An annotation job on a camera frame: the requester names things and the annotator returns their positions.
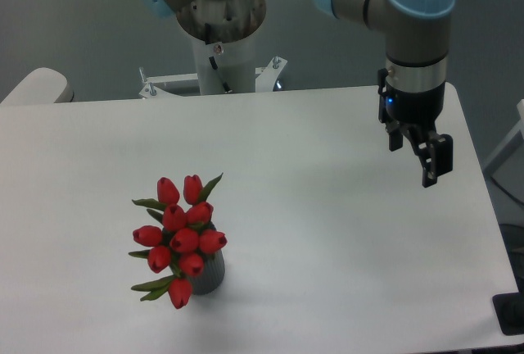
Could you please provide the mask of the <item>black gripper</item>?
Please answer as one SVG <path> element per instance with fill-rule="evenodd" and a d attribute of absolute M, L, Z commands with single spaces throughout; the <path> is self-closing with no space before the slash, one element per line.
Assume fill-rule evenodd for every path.
<path fill-rule="evenodd" d="M 454 140 L 436 132 L 436 119 L 444 105 L 446 61 L 429 66 L 402 66 L 388 60 L 377 73 L 378 119 L 386 124 L 388 148 L 403 147 L 404 136 L 422 167 L 422 186 L 429 188 L 454 164 Z M 400 125 L 408 125 L 403 136 Z"/>

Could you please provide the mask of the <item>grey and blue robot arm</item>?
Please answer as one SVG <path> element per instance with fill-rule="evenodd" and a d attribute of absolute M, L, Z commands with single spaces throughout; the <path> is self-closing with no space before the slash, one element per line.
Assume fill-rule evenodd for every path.
<path fill-rule="evenodd" d="M 331 17 L 384 34 L 386 64 L 377 73 L 378 118 L 389 149 L 409 141 L 422 166 L 422 185 L 453 168 L 453 140 L 436 131 L 444 103 L 450 19 L 455 0 L 313 0 Z M 202 94 L 253 93 L 273 87 L 257 75 L 253 38 L 265 0 L 143 0 L 159 17 L 174 16 L 192 41 Z"/>

